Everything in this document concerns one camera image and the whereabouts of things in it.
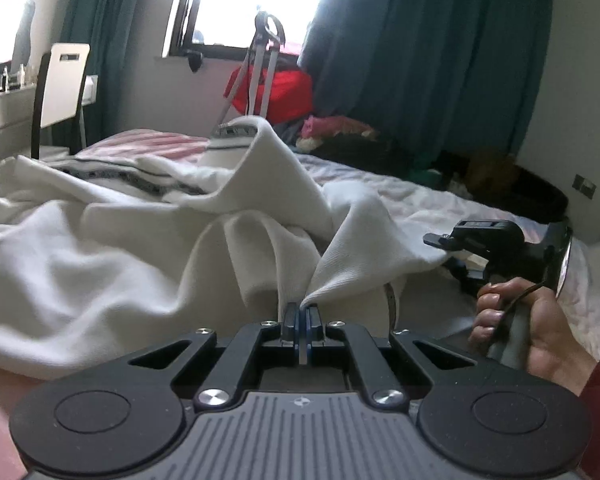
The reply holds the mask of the red bag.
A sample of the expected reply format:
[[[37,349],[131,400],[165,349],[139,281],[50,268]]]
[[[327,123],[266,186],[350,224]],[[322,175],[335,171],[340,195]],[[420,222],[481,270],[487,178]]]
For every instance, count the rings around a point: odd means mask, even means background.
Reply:
[[[252,72],[252,67],[249,67],[247,75],[239,85],[232,101],[234,109],[242,115],[247,115],[248,84],[250,83]],[[230,74],[230,79],[227,81],[223,93],[224,98],[227,98],[230,94],[238,73],[239,68],[236,68]],[[267,74],[268,71],[264,68],[258,84],[257,112],[260,112]],[[270,99],[268,100],[268,114],[266,114],[266,119],[272,125],[277,125],[299,119],[310,114],[312,110],[313,91],[311,76],[302,72],[302,70],[276,70],[272,81]]]

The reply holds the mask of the white dresser desk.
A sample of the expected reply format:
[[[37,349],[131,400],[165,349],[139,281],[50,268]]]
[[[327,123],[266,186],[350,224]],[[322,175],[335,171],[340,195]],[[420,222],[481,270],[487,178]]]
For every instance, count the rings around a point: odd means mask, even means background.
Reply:
[[[35,86],[0,93],[0,162],[30,148]]]

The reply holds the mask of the pile of clothes by curtain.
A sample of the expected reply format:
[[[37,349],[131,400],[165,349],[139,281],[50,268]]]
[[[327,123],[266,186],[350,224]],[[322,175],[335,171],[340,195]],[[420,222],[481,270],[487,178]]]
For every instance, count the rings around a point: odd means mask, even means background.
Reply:
[[[470,155],[442,152],[425,169],[397,140],[347,117],[302,117],[274,127],[302,154],[355,169],[449,191],[539,223],[566,218],[568,198],[556,186],[516,164],[513,156],[486,148]]]

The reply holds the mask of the white black chair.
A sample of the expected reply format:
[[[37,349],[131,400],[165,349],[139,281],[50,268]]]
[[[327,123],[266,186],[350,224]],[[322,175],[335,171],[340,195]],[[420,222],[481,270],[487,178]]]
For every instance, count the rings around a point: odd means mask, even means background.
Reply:
[[[41,58],[31,124],[31,157],[41,158],[42,130],[76,119],[82,107],[89,44],[53,44]]]

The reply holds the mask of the black framed window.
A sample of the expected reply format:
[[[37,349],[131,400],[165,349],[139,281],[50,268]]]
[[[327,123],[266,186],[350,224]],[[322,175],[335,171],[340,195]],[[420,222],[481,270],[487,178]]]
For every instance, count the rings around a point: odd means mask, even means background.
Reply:
[[[264,11],[283,25],[283,52],[298,55],[306,30],[321,0],[173,0],[164,42],[165,56],[179,56],[196,48],[209,49],[216,58],[236,58],[246,50]]]

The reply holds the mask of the white wall outlet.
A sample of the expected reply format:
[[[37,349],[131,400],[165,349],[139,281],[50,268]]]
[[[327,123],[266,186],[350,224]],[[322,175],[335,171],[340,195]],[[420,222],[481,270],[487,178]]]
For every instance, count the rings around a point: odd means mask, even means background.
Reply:
[[[97,100],[98,76],[87,75],[84,81],[84,89],[82,94],[82,105],[89,106]]]

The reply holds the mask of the teal right curtain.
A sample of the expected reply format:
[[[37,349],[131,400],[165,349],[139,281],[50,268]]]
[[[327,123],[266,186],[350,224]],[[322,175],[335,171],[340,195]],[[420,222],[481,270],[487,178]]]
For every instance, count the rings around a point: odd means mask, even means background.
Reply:
[[[392,136],[416,166],[444,152],[518,153],[553,0],[321,0],[299,63],[317,116]]]

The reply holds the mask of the teal curtain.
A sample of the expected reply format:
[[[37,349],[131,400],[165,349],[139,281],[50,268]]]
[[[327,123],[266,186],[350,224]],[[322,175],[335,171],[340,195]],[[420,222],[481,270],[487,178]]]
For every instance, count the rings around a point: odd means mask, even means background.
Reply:
[[[170,129],[169,110],[187,80],[186,62],[169,58],[178,0],[70,0],[60,39],[89,44],[86,73],[96,102],[84,110],[84,136],[95,144],[125,129]]]
[[[317,116],[392,136],[416,166],[444,152],[518,153],[553,0],[321,0],[299,63]]]

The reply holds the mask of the teal left curtain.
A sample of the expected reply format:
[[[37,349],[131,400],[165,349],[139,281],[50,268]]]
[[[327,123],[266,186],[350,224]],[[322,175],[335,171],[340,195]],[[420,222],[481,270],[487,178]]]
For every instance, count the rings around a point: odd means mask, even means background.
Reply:
[[[89,44],[86,73],[96,102],[84,110],[84,136],[95,144],[125,129],[170,129],[169,110],[187,80],[186,62],[169,58],[178,0],[70,0],[60,39]]]

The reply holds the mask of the dark wall socket plate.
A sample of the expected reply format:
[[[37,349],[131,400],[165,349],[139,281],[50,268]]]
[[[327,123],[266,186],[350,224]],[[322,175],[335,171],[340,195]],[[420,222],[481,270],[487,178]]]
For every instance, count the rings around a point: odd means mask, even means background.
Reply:
[[[589,200],[592,200],[596,192],[596,185],[592,181],[585,179],[585,177],[580,176],[580,174],[574,176],[572,187]]]

